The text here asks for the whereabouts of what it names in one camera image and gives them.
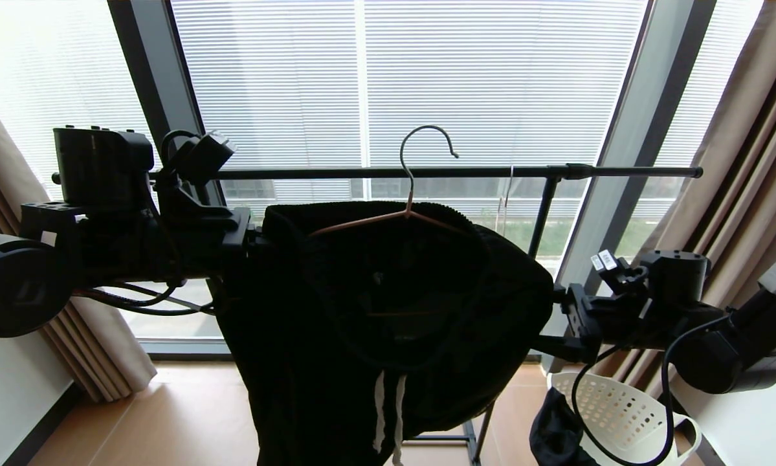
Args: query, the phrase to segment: curtain fold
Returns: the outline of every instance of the curtain fold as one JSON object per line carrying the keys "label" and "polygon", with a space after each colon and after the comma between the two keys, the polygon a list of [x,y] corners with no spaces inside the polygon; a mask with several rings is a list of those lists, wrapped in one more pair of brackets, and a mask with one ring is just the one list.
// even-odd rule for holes
{"label": "curtain fold", "polygon": [[[0,233],[17,235],[21,204],[48,200],[0,123]],[[157,374],[114,307],[73,298],[41,333],[95,401],[115,401],[139,392]]]}
{"label": "curtain fold", "polygon": [[[736,306],[776,260],[776,2],[764,3],[695,164],[704,176],[684,183],[641,253],[704,254],[712,266],[702,301]],[[660,365],[659,351],[632,350],[600,374],[658,396]]]}

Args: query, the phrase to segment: copper hanger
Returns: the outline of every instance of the copper hanger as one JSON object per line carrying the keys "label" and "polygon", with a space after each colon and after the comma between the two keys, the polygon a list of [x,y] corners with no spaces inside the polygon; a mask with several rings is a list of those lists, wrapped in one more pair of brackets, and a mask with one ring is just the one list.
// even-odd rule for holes
{"label": "copper hanger", "polygon": [[454,159],[458,159],[460,157],[454,151],[454,146],[450,142],[450,137],[448,136],[448,133],[446,133],[446,131],[441,127],[436,126],[434,124],[424,124],[423,126],[420,126],[417,129],[412,130],[410,133],[408,133],[408,135],[405,136],[405,139],[402,140],[402,145],[399,146],[399,163],[402,164],[403,170],[405,171],[406,174],[408,174],[408,179],[411,180],[411,190],[408,193],[408,204],[405,204],[405,209],[400,210],[399,212],[393,212],[390,214],[372,216],[369,218],[363,218],[361,220],[348,221],[338,225],[332,225],[332,227],[326,227],[320,230],[313,231],[313,233],[310,233],[310,236],[322,235],[323,233],[330,233],[331,231],[344,230],[346,228],[358,227],[359,225],[367,225],[378,221],[385,221],[385,220],[390,220],[393,218],[400,218],[400,217],[418,218],[421,221],[425,221],[427,223],[437,225],[438,227],[442,227],[447,230],[455,231],[456,233],[460,233],[461,235],[467,235],[465,231],[459,230],[456,227],[452,227],[452,225],[448,225],[447,223],[434,220],[431,217],[424,216],[423,214],[420,214],[418,212],[414,212],[414,210],[411,209],[411,207],[414,205],[414,174],[411,172],[410,169],[408,169],[408,166],[405,165],[405,142],[408,142],[408,139],[412,135],[414,135],[414,133],[417,133],[417,131],[421,131],[423,129],[435,129],[435,130],[438,130],[440,133],[442,133],[442,135],[445,136],[446,142],[448,142],[448,151],[450,151],[450,154],[454,156]]}

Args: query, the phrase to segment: black cloth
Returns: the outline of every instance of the black cloth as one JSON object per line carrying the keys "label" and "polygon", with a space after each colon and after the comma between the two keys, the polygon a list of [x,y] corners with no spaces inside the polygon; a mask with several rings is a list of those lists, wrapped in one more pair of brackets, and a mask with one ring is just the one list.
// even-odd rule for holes
{"label": "black cloth", "polygon": [[557,389],[551,388],[532,423],[529,444],[540,466],[598,466],[581,447],[582,421]]}
{"label": "black cloth", "polygon": [[412,218],[308,236],[403,207],[270,206],[269,244],[249,252],[250,271],[225,277],[237,299],[218,322],[249,390],[260,466],[381,466],[394,449],[400,375],[403,437],[449,430],[494,401],[548,320],[551,275],[448,207],[414,204],[467,235]]}

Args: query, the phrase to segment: black hoodie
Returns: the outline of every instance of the black hoodie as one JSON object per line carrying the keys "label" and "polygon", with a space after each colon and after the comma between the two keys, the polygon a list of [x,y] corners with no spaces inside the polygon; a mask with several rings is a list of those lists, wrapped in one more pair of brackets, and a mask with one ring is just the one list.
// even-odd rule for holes
{"label": "black hoodie", "polygon": [[267,209],[270,244],[251,253],[248,283],[226,283],[243,292],[218,318],[259,466],[381,466],[396,430],[409,439],[482,413],[548,320],[549,272],[446,206],[414,210],[467,235],[396,219],[308,236],[403,207]]}

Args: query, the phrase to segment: window frame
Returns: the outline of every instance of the window frame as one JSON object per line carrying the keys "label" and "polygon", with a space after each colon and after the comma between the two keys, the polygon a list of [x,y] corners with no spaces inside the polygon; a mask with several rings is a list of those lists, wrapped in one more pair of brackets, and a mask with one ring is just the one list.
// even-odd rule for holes
{"label": "window frame", "polygon": [[[107,3],[155,140],[171,129],[203,133],[203,119],[171,0],[131,3],[109,0]],[[598,166],[653,165],[680,103],[715,4],[715,0],[648,0],[623,88],[604,135]],[[557,283],[585,283],[587,292],[597,291],[600,280],[588,267],[589,257],[599,250],[613,250],[618,246],[645,181],[642,177],[592,178],[566,241]],[[190,189],[190,194],[202,203],[226,206],[220,183],[210,182],[203,188]],[[560,335],[566,327],[565,315],[556,310],[542,333]],[[209,339],[205,345],[194,338],[152,340],[141,339],[148,345],[150,354],[164,357],[192,353],[218,358],[224,351],[228,352],[223,340],[218,339]],[[560,363],[553,357],[542,357],[545,369],[556,369]]]}

